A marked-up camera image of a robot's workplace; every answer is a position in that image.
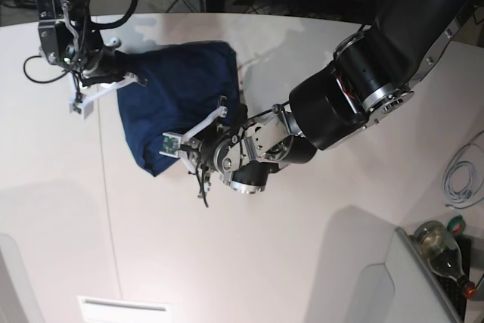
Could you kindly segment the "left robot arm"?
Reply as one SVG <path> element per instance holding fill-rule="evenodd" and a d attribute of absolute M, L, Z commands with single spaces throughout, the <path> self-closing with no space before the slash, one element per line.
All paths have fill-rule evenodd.
<path fill-rule="evenodd" d="M 461 28 L 472 0 L 377 0 L 374 19 L 342 41 L 329 64 L 285 104 L 203 139 L 194 156 L 200 182 L 218 173 L 245 194 L 268 177 L 379 123 L 407 102 Z"/>

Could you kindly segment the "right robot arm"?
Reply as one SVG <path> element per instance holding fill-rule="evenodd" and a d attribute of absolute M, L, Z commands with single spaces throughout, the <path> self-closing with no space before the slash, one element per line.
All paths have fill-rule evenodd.
<path fill-rule="evenodd" d="M 35 0 L 38 11 L 39 56 L 50 65 L 60 67 L 59 76 L 49 80 L 26 78 L 36 84 L 50 84 L 72 74 L 83 86 L 124 79 L 115 45 L 104 42 L 101 31 L 116 29 L 135 13 L 138 0 L 131 0 L 126 13 L 110 23 L 92 20 L 91 0 Z"/>

